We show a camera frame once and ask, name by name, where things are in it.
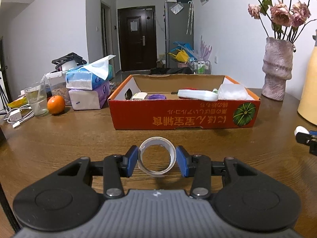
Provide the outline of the small white round device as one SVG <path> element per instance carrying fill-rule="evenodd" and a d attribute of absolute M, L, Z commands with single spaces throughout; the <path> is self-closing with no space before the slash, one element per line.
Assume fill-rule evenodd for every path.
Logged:
<path fill-rule="evenodd" d="M 309 134 L 309 131 L 303 126 L 297 126 L 294 130 L 294 135 L 296 136 L 298 133 Z"/>

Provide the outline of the metal trolley rack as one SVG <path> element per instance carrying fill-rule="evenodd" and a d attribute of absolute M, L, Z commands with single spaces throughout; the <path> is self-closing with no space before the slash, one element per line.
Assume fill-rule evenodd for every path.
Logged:
<path fill-rule="evenodd" d="M 211 75 L 210 61 L 193 60 L 189 63 L 189 67 L 194 74 Z"/>

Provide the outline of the dark entrance door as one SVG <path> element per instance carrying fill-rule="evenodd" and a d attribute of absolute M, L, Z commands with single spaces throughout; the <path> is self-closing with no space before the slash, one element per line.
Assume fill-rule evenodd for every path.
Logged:
<path fill-rule="evenodd" d="M 122 71 L 156 67 L 155 7 L 118 9 L 119 50 Z"/>

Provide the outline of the white plastic container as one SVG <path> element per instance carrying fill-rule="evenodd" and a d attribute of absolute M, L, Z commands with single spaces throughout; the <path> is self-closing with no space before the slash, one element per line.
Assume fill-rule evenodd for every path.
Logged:
<path fill-rule="evenodd" d="M 241 84 L 221 84 L 218 90 L 218 99 L 226 101 L 245 101 L 248 98 L 247 90 Z"/>

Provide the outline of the white tape roll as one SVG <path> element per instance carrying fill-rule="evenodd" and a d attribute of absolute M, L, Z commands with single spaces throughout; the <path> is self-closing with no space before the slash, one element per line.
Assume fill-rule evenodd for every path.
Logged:
<path fill-rule="evenodd" d="M 166 138 L 155 136 L 143 141 L 137 154 L 137 165 L 145 174 L 164 177 L 176 163 L 176 148 Z"/>

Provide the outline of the grey refrigerator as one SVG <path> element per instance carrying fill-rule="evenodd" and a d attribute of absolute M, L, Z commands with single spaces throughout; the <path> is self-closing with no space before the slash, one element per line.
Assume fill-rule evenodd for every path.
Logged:
<path fill-rule="evenodd" d="M 187 21 L 190 5 L 181 3 L 183 9 L 174 14 L 172 7 L 177 5 L 173 2 L 164 4 L 164 23 L 165 23 L 165 65 L 167 68 L 177 68 L 177 62 L 169 55 L 177 47 L 175 42 L 188 43 L 193 47 L 193 34 L 187 33 Z"/>

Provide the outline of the dried pink roses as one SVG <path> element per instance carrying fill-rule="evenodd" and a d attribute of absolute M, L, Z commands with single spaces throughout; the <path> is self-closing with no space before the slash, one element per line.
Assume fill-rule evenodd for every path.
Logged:
<path fill-rule="evenodd" d="M 296 0 L 257 0 L 257 4 L 248 5 L 251 18 L 262 22 L 267 17 L 271 23 L 273 37 L 294 43 L 304 28 L 316 19 L 312 19 L 310 2 Z"/>

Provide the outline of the black device on container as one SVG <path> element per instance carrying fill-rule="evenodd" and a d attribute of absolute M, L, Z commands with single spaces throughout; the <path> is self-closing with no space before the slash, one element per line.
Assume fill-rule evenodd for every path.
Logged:
<path fill-rule="evenodd" d="M 52 61 L 56 71 L 68 71 L 81 65 L 87 64 L 83 57 L 72 52 Z"/>

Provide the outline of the glass cup with straw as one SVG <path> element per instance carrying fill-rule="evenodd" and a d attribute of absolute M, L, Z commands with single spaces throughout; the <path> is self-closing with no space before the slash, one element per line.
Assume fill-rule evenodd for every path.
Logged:
<path fill-rule="evenodd" d="M 31 109 L 36 117 L 42 117 L 48 113 L 47 92 L 45 82 L 36 82 L 29 88 L 24 89 Z"/>

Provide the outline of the clear food container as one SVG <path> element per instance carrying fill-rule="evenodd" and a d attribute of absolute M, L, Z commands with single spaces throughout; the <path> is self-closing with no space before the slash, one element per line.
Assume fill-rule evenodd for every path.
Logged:
<path fill-rule="evenodd" d="M 71 105 L 68 89 L 66 87 L 66 71 L 52 71 L 46 74 L 46 79 L 53 96 L 62 96 L 66 106 Z"/>

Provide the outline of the orange fruit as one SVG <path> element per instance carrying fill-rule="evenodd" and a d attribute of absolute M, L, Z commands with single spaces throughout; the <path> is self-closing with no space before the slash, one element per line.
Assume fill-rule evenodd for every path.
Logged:
<path fill-rule="evenodd" d="M 50 97 L 50 99 L 47 102 L 47 109 L 50 114 L 56 115 L 64 112 L 64 109 L 66 107 L 65 100 L 62 96 L 56 95 Z"/>

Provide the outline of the white plug adapter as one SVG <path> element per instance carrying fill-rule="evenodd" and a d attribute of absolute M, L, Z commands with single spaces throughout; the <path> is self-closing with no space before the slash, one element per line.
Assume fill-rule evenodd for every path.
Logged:
<path fill-rule="evenodd" d="M 133 100 L 133 101 L 142 101 L 142 100 L 147 99 L 147 97 L 148 97 L 148 93 L 146 93 L 146 92 L 137 92 L 137 93 L 135 93 L 132 96 L 131 100 Z"/>

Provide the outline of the red lint brush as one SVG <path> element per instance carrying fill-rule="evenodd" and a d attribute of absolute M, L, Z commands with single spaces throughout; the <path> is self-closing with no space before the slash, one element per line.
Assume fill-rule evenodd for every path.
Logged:
<path fill-rule="evenodd" d="M 218 94 L 209 90 L 180 89 L 177 95 L 179 98 L 196 99 L 207 102 L 215 102 L 218 100 Z"/>

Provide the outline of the purple tissue pack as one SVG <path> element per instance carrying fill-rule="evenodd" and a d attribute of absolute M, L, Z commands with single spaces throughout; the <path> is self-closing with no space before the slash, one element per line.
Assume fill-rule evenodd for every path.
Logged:
<path fill-rule="evenodd" d="M 100 110 L 111 93 L 109 81 L 93 90 L 70 89 L 69 96 L 73 110 Z"/>

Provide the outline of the pink ceramic vase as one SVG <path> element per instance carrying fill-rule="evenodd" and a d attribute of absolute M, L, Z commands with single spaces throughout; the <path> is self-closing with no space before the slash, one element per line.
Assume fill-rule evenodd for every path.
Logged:
<path fill-rule="evenodd" d="M 283 101 L 286 81 L 292 79 L 294 45 L 286 40 L 266 38 L 262 71 L 265 73 L 262 95 Z"/>

